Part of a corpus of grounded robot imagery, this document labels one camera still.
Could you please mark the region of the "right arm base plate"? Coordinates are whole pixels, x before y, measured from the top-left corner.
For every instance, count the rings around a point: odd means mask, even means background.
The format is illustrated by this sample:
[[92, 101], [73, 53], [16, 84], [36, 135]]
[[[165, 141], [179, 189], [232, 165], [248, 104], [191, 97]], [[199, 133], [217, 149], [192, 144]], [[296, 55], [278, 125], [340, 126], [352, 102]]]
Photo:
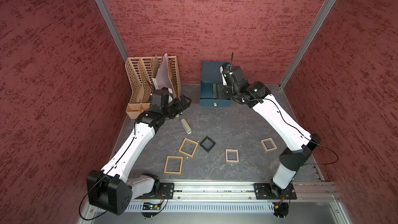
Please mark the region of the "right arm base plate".
[[254, 193], [257, 200], [296, 200], [293, 184], [281, 189], [272, 181], [269, 183], [254, 183]]

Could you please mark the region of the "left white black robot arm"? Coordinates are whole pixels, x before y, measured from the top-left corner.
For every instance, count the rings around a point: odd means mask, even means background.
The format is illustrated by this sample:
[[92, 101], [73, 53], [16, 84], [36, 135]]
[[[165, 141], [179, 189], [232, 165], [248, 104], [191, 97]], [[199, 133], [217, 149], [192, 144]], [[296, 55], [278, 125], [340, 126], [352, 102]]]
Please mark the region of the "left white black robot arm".
[[149, 108], [136, 117], [133, 131], [117, 153], [100, 171], [89, 173], [86, 198], [90, 205], [121, 215], [131, 200], [160, 195], [162, 191], [158, 176], [146, 173], [132, 180], [129, 185], [127, 180], [141, 152], [161, 125], [174, 119], [192, 103], [185, 95], [172, 100], [170, 97], [171, 94], [166, 90], [155, 91]]

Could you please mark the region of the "teal three-drawer cabinet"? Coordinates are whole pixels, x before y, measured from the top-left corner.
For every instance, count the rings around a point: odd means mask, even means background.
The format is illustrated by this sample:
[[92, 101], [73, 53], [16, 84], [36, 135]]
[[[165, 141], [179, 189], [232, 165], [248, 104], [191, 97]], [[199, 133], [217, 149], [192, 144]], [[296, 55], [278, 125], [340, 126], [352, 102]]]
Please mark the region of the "teal three-drawer cabinet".
[[203, 61], [201, 69], [200, 105], [206, 107], [229, 107], [231, 99], [214, 99], [212, 84], [222, 83], [220, 67], [225, 62]]

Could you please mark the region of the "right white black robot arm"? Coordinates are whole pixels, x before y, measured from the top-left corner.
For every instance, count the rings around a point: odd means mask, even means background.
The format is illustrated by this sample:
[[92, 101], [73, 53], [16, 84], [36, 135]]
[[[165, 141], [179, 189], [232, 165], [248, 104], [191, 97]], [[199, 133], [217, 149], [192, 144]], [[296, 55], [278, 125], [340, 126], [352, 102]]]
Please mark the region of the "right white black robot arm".
[[312, 151], [320, 144], [320, 137], [304, 130], [280, 106], [263, 83], [249, 83], [239, 66], [225, 63], [221, 66], [220, 72], [225, 94], [262, 116], [285, 142], [287, 148], [279, 157], [280, 165], [271, 180], [271, 188], [286, 189]]

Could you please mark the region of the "black frame box square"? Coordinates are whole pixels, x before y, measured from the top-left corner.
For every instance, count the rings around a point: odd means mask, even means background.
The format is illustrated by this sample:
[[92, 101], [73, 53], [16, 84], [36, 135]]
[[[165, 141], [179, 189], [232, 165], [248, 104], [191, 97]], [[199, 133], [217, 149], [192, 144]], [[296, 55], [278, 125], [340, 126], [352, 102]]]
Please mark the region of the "black frame box square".
[[213, 98], [226, 99], [227, 96], [224, 92], [224, 85], [222, 83], [212, 84]]

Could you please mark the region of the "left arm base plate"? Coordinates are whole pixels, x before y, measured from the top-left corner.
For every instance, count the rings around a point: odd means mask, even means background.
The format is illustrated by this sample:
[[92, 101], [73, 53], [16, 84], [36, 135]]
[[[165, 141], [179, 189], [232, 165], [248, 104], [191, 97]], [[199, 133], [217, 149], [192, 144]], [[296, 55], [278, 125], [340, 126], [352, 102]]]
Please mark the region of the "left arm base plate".
[[174, 197], [174, 190], [175, 190], [175, 184], [174, 183], [164, 183], [160, 182], [159, 183], [159, 188], [155, 190], [154, 192], [150, 192], [148, 194], [141, 195], [137, 197], [136, 199], [155, 199], [155, 200], [162, 200], [163, 198], [167, 199], [173, 199]]

